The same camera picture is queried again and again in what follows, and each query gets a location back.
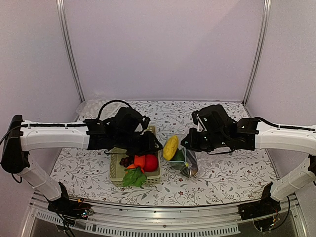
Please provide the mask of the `yellow corn cob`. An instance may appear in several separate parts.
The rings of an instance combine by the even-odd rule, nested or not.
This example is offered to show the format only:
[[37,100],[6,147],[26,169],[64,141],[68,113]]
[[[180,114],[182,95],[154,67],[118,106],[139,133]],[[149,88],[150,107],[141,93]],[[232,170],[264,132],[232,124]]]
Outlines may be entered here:
[[172,136],[171,138],[169,138],[167,140],[167,142],[162,150],[162,156],[167,161],[172,160],[173,156],[175,155],[175,153],[178,149],[178,144],[179,144],[179,140],[178,140],[178,137],[176,135]]

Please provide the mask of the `green pepper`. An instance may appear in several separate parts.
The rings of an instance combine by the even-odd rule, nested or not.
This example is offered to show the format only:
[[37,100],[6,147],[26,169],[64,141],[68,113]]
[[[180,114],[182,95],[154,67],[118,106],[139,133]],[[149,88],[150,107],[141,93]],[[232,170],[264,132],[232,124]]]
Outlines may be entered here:
[[185,157],[180,149],[177,149],[175,155],[170,161],[172,166],[183,166],[185,165]]

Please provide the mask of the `purple eggplant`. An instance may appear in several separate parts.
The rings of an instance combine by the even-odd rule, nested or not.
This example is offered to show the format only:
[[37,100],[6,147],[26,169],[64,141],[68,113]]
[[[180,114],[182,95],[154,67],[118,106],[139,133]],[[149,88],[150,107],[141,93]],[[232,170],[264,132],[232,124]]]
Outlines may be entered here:
[[195,152],[187,152],[186,163],[188,166],[186,166],[181,173],[187,178],[196,178],[198,175],[198,163]]

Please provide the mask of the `clear zip bag blue zipper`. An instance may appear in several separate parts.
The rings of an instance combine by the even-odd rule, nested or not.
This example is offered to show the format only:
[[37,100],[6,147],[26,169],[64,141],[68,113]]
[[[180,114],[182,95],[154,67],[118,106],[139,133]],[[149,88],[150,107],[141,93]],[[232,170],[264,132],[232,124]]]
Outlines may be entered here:
[[184,154],[184,157],[185,157],[185,165],[183,165],[183,166],[172,166],[171,163],[170,163],[170,161],[169,161],[169,163],[170,163],[170,165],[171,165],[171,167],[172,167],[173,169],[177,170],[180,174],[182,174],[181,171],[182,171],[186,166],[188,166],[187,163],[186,163],[186,154],[187,154],[188,151],[191,151],[191,150],[188,150],[188,149],[186,149],[186,148],[183,147],[183,146],[180,146],[178,149],[180,149],[180,150],[183,152],[183,154]]

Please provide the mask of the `dark red grape bunch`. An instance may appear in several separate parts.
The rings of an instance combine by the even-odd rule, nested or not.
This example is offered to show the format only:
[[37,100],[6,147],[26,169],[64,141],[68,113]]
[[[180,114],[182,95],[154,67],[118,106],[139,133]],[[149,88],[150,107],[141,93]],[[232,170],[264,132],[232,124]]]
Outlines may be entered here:
[[120,165],[123,166],[123,167],[128,167],[130,165],[132,165],[134,163],[134,158],[132,157],[125,157],[125,158],[122,158],[121,161],[120,161]]

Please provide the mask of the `orange carrot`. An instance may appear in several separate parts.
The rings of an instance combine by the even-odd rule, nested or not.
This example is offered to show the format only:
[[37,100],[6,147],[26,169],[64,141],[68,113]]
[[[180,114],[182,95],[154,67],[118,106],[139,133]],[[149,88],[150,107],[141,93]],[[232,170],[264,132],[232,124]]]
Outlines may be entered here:
[[146,156],[135,156],[134,157],[134,163],[129,165],[127,169],[135,169],[135,168],[144,168],[146,163]]

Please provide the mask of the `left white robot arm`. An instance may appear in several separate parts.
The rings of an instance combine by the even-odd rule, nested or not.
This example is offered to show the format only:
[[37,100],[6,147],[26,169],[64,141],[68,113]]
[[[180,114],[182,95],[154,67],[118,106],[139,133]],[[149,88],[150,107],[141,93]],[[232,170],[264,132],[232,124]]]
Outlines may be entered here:
[[72,123],[35,123],[15,115],[1,140],[2,168],[26,180],[48,200],[50,211],[75,217],[88,215],[91,205],[69,199],[66,187],[53,180],[34,160],[30,151],[52,148],[107,150],[121,148],[127,155],[146,155],[162,149],[147,130],[148,117],[86,119]]

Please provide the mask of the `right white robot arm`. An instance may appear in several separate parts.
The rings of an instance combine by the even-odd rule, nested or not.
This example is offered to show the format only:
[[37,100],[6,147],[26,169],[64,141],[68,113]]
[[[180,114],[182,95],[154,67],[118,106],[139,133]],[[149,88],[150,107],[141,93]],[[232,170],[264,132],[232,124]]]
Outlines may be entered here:
[[231,150],[287,150],[306,154],[300,165],[279,180],[272,181],[262,191],[255,205],[259,215],[266,215],[289,194],[316,179],[316,127],[272,124],[262,118],[215,122],[209,118],[198,121],[181,141],[186,149],[211,152],[217,148]]

